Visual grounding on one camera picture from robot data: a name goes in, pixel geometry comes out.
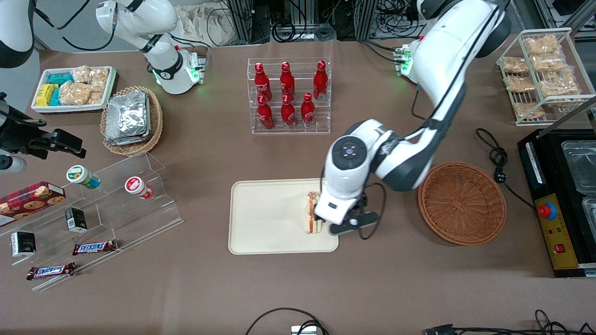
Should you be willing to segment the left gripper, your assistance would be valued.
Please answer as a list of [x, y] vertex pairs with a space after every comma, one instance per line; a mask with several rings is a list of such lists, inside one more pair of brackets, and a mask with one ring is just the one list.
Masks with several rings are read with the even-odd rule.
[[349, 195], [347, 198], [337, 197], [332, 195], [326, 185], [321, 186], [321, 193], [318, 202], [314, 206], [314, 214], [324, 219], [324, 221], [341, 225], [345, 220], [348, 212], [352, 210], [358, 200], [362, 197], [364, 187], [360, 188], [356, 193]]

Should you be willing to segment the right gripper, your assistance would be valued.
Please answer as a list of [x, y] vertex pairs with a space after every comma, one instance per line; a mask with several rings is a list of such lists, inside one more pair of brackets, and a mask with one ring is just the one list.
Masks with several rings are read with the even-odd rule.
[[46, 159], [49, 151], [62, 151], [75, 157], [85, 158], [87, 151], [82, 147], [82, 140], [62, 129], [55, 129], [54, 147], [52, 136], [41, 127], [47, 125], [44, 120], [34, 120], [27, 114], [11, 106], [1, 107], [0, 146], [12, 154], [33, 155]]

